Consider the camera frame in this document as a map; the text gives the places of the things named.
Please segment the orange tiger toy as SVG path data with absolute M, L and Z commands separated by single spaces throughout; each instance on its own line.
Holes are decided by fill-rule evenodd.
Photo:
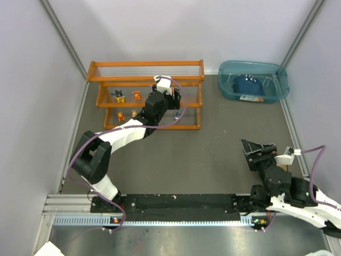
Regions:
M 140 91 L 134 91 L 133 95 L 134 95 L 135 100 L 141 100 L 142 99 Z

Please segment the black yellow dog toy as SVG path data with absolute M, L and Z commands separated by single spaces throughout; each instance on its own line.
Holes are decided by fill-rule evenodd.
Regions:
M 122 90 L 115 90 L 114 93 L 111 93 L 111 96 L 113 96 L 118 103 L 125 102 L 125 96 L 123 95 Z

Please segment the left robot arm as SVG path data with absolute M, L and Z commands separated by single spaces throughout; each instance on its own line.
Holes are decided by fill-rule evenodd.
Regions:
M 85 132 L 71 157 L 68 169 L 74 169 L 86 184 L 105 200 L 118 201 L 120 191 L 108 176 L 111 154 L 161 128 L 159 123 L 166 111 L 179 110 L 180 101 L 179 89 L 172 89 L 169 95 L 157 91 L 154 86 L 145 106 L 128 122 L 104 132 Z

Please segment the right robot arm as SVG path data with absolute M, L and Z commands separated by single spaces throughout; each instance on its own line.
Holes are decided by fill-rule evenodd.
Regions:
M 280 212 L 312 224 L 327 236 L 340 238 L 340 204 L 311 180 L 283 169 L 303 153 L 301 149 L 287 147 L 280 155 L 273 143 L 240 142 L 249 169 L 259 174 L 262 183 L 252 187 L 248 203 L 235 207 L 238 213 Z

